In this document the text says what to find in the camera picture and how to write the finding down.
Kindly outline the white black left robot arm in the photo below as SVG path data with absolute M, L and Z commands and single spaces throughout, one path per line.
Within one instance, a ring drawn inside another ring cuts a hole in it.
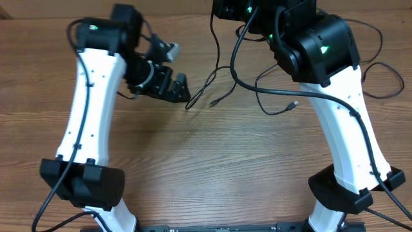
M 65 135 L 54 159 L 41 162 L 40 174 L 50 196 L 92 216 L 101 231 L 140 231 L 138 218 L 123 198 L 126 175 L 109 167 L 109 131 L 118 87 L 125 81 L 135 96 L 172 103 L 188 102 L 184 74 L 171 79 L 169 64 L 178 55 L 176 43 L 149 38 L 148 52 L 136 51 L 144 20 L 83 18 L 66 31 L 77 57 L 77 83 Z

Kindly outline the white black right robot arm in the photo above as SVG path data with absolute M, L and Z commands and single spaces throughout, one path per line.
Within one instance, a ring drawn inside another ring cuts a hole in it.
M 370 211 L 373 191 L 389 197 L 406 178 L 384 158 L 368 116 L 360 56 L 341 17 L 317 10 L 315 1 L 214 0 L 212 13 L 243 21 L 262 35 L 278 65 L 300 85 L 318 116 L 333 162 L 308 180 L 316 199 L 304 222 L 278 223 L 278 231 L 364 231 L 349 214 Z

